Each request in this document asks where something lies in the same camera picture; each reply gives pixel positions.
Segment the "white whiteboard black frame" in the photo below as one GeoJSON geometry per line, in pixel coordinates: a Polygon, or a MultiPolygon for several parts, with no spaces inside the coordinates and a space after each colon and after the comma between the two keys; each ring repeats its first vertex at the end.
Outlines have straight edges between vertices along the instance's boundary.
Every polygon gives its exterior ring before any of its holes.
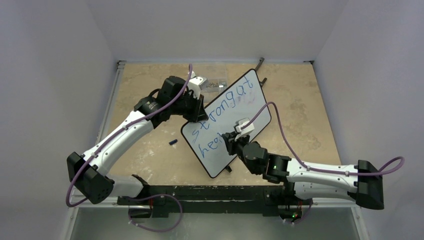
{"type": "Polygon", "coordinates": [[[216,178],[235,158],[221,135],[233,132],[236,122],[252,119],[266,104],[257,72],[251,68],[204,108],[208,120],[187,122],[181,134],[207,175],[216,178]]]}

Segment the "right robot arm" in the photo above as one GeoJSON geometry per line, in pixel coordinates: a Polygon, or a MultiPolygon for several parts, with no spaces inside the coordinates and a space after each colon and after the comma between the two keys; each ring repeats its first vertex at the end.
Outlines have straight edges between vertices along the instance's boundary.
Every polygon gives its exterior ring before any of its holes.
{"type": "Polygon", "coordinates": [[[222,134],[230,156],[236,155],[253,175],[273,184],[289,184],[280,196],[288,204],[296,200],[335,198],[355,202],[371,210],[383,210],[383,177],[369,161],[353,165],[300,163],[296,158],[269,153],[250,137],[236,132],[222,134]]]}

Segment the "blue marker cap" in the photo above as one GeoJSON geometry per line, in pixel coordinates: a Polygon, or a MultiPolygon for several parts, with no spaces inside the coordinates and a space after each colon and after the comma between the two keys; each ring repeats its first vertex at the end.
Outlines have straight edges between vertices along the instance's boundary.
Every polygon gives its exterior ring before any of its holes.
{"type": "Polygon", "coordinates": [[[170,146],[172,146],[172,145],[176,144],[177,142],[178,142],[178,140],[177,139],[174,139],[174,140],[170,141],[168,144],[170,146]]]}

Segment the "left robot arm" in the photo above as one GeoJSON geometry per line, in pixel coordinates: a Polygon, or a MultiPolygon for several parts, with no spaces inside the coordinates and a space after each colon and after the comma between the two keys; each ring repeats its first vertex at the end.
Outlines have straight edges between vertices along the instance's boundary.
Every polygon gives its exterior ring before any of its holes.
{"type": "Polygon", "coordinates": [[[108,177],[117,160],[138,140],[166,122],[171,116],[182,116],[190,123],[208,120],[201,91],[208,85],[201,76],[184,80],[166,78],[161,88],[154,89],[133,107],[126,119],[107,137],[82,154],[72,152],[66,159],[71,187],[76,187],[84,201],[99,204],[109,196],[130,197],[138,205],[149,199],[147,183],[134,174],[129,179],[108,177]]]}

